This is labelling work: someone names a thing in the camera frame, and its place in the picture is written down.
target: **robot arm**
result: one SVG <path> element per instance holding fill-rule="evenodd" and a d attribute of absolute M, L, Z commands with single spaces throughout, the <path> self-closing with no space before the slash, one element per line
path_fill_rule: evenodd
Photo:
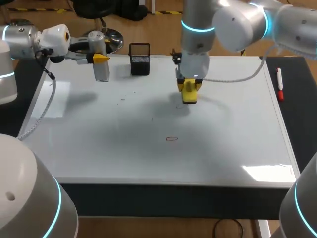
<path fill-rule="evenodd" d="M 317 58 L 317 11 L 276 0 L 184 1 L 182 59 L 184 78 L 203 79 L 215 36 L 229 51 L 238 52 L 262 39 L 281 48 Z"/>
<path fill-rule="evenodd" d="M 98 31 L 86 38 L 74 38 L 70 37 L 65 25 L 42 32 L 34 26 L 0 26 L 0 37 L 0 104 L 13 101 L 18 94 L 11 59 L 32 59 L 42 54 L 54 63 L 64 59 L 75 60 L 78 64 L 90 63 L 96 81 L 109 81 L 109 57 L 104 36 Z"/>

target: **pen holder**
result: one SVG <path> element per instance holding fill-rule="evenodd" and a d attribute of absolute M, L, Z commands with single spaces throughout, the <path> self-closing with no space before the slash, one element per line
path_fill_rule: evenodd
<path fill-rule="evenodd" d="M 132 75 L 145 76 L 150 74 L 149 43 L 130 43 L 129 56 Z"/>

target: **yellow floor stripe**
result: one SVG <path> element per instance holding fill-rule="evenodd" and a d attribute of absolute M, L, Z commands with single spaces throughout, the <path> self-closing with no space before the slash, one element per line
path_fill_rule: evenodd
<path fill-rule="evenodd" d="M 57 11 L 57 13 L 63 13 L 63 12 L 66 12 L 66 10 L 65 10 L 65 9 L 59 9 L 59 10 Z"/>
<path fill-rule="evenodd" d="M 180 12 L 178 12 L 178 11 L 167 11 L 167 12 L 170 12 L 170 13 L 172 13 L 172 14 L 176 14 L 176 15 L 181 15 L 181 13 L 180 13 Z"/>

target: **red marker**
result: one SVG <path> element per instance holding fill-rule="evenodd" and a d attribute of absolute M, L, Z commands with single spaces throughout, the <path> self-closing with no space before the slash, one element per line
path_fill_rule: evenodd
<path fill-rule="evenodd" d="M 280 102 L 284 101 L 284 94 L 283 94 L 283 80 L 282 80 L 282 70 L 280 68 L 277 68 L 277 82 L 278 82 L 278 100 Z"/>

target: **white table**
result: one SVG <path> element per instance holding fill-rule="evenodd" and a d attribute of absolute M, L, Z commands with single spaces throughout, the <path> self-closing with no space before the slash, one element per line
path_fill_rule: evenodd
<path fill-rule="evenodd" d="M 207 78 L 246 77 L 259 63 L 211 57 Z M 109 65 L 106 83 L 90 65 L 48 64 L 56 95 L 25 142 L 59 182 L 289 188 L 299 176 L 266 64 L 247 82 L 204 82 L 188 106 L 171 57 L 152 56 L 143 77 L 130 76 L 128 56 L 112 55 Z M 50 84 L 44 75 L 22 131 L 43 111 Z"/>

